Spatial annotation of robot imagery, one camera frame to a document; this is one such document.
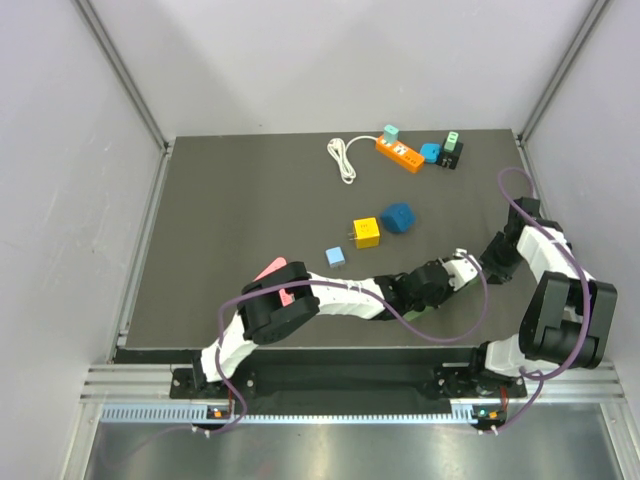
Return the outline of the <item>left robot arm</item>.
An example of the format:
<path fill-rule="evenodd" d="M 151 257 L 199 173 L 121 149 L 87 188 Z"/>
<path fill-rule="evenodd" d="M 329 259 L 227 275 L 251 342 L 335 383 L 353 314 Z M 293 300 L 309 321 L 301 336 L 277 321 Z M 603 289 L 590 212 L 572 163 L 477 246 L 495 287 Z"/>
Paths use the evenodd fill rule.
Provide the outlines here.
<path fill-rule="evenodd" d="M 472 262 L 459 255 L 429 261 L 410 273 L 363 280 L 327 278 L 308 271 L 302 262 L 291 262 L 223 303 L 220 320 L 230 308 L 235 311 L 229 323 L 219 324 L 214 343 L 201 351 L 192 384 L 205 396 L 220 394 L 257 347 L 289 337 L 318 315 L 406 324 L 440 307 L 477 275 Z"/>

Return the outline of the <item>yellow cube plug adapter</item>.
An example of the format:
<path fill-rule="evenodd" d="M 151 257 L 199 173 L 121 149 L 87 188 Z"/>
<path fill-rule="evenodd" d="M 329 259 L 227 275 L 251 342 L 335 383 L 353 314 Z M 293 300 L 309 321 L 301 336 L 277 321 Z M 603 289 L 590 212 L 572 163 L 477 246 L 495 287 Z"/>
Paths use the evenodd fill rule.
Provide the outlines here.
<path fill-rule="evenodd" d="M 378 220 L 375 217 L 355 219 L 350 238 L 358 250 L 378 247 L 381 238 Z"/>

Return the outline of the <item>green power strip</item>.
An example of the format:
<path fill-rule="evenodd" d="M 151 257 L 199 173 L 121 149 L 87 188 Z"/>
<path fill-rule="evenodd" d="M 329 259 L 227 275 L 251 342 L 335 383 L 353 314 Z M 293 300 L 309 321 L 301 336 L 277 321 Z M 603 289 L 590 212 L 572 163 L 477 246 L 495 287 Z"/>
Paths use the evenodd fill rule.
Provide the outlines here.
<path fill-rule="evenodd" d="M 434 310 L 433 307 L 426 306 L 423 310 L 411 310 L 403 315 L 403 318 L 407 322 L 413 322 L 424 315 L 431 313 Z"/>

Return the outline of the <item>light blue plug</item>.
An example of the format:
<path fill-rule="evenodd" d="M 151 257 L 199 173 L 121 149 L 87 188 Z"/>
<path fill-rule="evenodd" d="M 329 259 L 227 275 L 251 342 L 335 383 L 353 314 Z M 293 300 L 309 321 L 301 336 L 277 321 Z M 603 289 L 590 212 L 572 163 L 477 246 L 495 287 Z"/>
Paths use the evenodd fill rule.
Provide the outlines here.
<path fill-rule="evenodd" d="M 330 268 L 339 268 L 346 264 L 346 257 L 341 247 L 331 247 L 325 251 L 327 264 Z"/>

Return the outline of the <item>blue cube plug adapter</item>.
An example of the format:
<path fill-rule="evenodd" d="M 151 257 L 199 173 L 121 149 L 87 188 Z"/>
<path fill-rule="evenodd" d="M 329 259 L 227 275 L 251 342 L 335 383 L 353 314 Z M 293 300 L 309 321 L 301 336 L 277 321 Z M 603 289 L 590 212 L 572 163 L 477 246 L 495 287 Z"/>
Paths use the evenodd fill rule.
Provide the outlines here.
<path fill-rule="evenodd" d="M 394 203 L 388 206 L 380 215 L 384 228 L 394 234 L 403 234 L 415 224 L 416 217 L 407 203 Z"/>

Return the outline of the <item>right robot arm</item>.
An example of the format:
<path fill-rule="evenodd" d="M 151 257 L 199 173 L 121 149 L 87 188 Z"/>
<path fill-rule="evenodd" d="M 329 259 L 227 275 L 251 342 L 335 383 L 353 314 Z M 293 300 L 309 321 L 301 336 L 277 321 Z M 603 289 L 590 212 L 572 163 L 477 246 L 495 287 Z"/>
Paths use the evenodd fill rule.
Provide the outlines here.
<path fill-rule="evenodd" d="M 561 366 L 576 347 L 572 369 L 600 365 L 617 303 L 616 288 L 575 266 L 560 225 L 540 217 L 540 201 L 520 197 L 480 257 L 490 284 L 505 284 L 525 262 L 537 282 L 519 332 L 473 350 L 466 372 L 481 396 L 511 387 L 522 371 Z"/>

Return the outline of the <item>pink triangular socket adapter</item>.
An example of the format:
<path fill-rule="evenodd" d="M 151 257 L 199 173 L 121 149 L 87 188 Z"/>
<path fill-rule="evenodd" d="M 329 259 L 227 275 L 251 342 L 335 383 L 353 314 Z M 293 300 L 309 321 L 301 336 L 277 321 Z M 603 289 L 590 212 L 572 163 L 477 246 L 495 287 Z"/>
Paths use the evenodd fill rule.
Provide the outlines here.
<path fill-rule="evenodd" d="M 293 281 L 293 278 L 291 277 L 291 273 L 286 269 L 287 265 L 288 261 L 284 257 L 276 257 L 254 278 L 254 280 L 264 280 L 266 277 L 275 274 L 275 277 L 266 284 L 266 287 L 289 283 Z M 294 301 L 294 295 L 292 293 L 289 293 L 284 288 L 279 288 L 277 291 L 273 291 L 252 299 L 253 303 L 262 307 L 266 307 L 268 309 L 287 307 Z"/>

